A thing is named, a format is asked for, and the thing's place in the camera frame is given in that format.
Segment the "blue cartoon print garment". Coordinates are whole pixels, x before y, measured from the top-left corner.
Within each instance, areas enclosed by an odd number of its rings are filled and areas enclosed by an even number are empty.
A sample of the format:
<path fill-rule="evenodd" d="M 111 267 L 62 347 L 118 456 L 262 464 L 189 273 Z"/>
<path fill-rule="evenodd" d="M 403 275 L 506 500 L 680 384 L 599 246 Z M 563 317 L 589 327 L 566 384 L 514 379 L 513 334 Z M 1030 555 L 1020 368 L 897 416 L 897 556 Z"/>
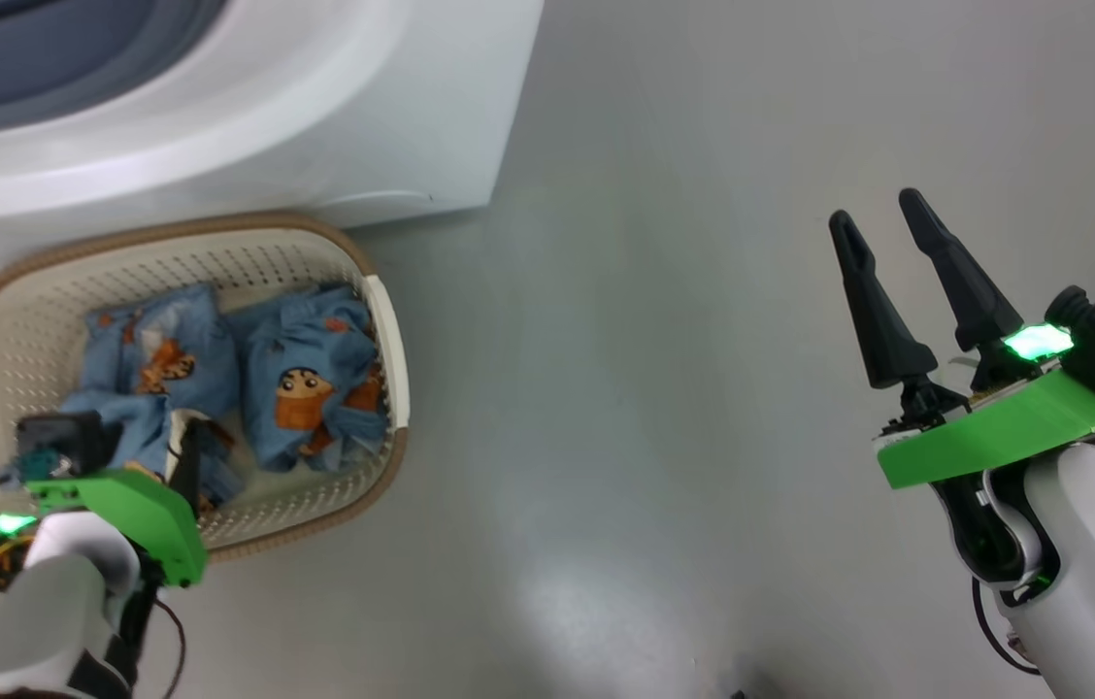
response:
<path fill-rule="evenodd" d="M 237 341 L 243 429 L 263 472 L 341 473 L 389 428 L 373 316 L 349 284 L 312 286 L 224 316 Z"/>

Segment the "round white filter cover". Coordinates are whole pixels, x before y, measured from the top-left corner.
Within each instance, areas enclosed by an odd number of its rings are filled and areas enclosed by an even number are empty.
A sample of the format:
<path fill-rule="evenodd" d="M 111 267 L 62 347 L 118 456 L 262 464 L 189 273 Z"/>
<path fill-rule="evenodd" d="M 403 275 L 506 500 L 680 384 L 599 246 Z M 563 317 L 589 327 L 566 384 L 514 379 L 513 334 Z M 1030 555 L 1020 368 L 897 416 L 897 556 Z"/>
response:
<path fill-rule="evenodd" d="M 435 199 L 427 193 L 414 190 L 379 190 L 338 196 L 314 205 L 318 211 L 380 214 L 392 216 L 397 211 L 428 211 Z"/>

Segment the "white washing machine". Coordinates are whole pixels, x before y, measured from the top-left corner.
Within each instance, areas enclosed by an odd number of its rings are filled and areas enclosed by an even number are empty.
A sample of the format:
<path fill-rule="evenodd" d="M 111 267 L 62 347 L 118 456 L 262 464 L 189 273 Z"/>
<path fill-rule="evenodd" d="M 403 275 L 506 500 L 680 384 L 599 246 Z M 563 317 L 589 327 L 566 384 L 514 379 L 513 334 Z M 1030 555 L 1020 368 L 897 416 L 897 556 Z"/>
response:
<path fill-rule="evenodd" d="M 227 0 L 178 65 L 0 131 L 0 267 L 135 227 L 244 211 L 343 226 L 489 203 L 545 0 Z M 428 211 L 318 211 L 414 190 Z"/>

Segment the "cream laundry basket brown rim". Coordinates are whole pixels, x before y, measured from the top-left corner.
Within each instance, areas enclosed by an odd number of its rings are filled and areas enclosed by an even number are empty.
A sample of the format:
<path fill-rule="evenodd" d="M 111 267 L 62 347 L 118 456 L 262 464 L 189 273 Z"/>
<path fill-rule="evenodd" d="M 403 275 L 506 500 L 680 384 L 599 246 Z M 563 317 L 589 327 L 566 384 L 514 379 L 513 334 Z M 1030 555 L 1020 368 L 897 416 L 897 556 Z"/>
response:
<path fill-rule="evenodd" d="M 246 486 L 198 523 L 214 562 L 293 543 L 357 518 L 392 486 L 410 445 L 410 368 L 395 307 L 373 262 L 333 225 L 288 211 L 200 218 L 58 247 L 0 271 L 0 472 L 20 417 L 54 411 L 82 370 L 84 318 L 209 284 L 223 313 L 312 284 L 348 283 L 373 316 L 389 428 L 338 474 L 256 468 L 237 416 L 231 465 Z"/>

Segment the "grey rubber door gasket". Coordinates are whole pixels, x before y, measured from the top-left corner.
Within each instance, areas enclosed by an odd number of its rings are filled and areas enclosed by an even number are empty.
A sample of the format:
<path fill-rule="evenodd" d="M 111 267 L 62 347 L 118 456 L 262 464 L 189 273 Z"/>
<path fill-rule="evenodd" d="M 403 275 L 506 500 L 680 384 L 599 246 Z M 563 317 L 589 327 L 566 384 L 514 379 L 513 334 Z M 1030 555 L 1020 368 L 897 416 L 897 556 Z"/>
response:
<path fill-rule="evenodd" d="M 0 0 L 0 131 L 104 105 L 178 65 L 227 0 Z"/>

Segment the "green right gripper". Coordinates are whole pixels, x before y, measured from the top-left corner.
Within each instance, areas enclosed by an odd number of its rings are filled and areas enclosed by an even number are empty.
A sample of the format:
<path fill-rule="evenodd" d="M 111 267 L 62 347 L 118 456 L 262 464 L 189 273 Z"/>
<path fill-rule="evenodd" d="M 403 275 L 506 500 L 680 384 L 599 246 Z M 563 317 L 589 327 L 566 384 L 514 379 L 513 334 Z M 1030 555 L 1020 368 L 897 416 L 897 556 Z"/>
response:
<path fill-rule="evenodd" d="M 960 419 L 877 438 L 876 458 L 889 486 L 987 472 L 1095 434 L 1095 393 L 1059 367 L 1073 346 L 1070 333 L 1053 324 L 1022 328 L 1022 316 L 917 187 L 899 191 L 899 207 L 917 250 L 932 261 L 946 293 L 959 348 L 969 352 L 1012 335 L 1005 350 L 1040 360 L 1047 373 L 987 396 Z M 886 296 L 876 257 L 853 217 L 832 213 L 830 234 L 871 387 L 924 380 L 937 370 L 937 358 L 913 337 Z"/>

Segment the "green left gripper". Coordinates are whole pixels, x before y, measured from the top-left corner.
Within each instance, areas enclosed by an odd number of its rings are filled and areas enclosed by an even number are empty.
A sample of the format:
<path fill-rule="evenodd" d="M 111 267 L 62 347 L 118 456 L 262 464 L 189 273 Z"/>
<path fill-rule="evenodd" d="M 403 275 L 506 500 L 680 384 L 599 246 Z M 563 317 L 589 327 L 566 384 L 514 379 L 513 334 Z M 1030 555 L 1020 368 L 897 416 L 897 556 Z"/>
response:
<path fill-rule="evenodd" d="M 153 585 L 201 583 L 209 554 L 201 545 L 200 443 L 194 419 L 172 420 L 169 488 L 134 472 L 28 481 L 28 509 L 0 506 L 0 593 L 28 568 L 73 546 L 116 594 L 140 578 Z"/>

